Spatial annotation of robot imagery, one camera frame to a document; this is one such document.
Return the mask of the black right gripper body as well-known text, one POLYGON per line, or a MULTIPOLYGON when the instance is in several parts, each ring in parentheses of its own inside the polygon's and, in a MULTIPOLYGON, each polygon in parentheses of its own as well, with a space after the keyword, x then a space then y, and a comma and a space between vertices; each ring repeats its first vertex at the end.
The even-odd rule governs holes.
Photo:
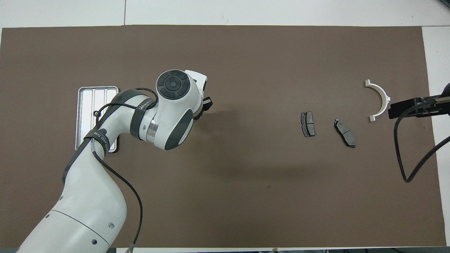
POLYGON ((450 114, 450 83, 448 83, 443 92, 437 96, 429 96, 424 97, 423 102, 429 100, 435 100, 436 102, 431 105, 427 105, 426 107, 420 109, 420 116, 437 116, 450 114))

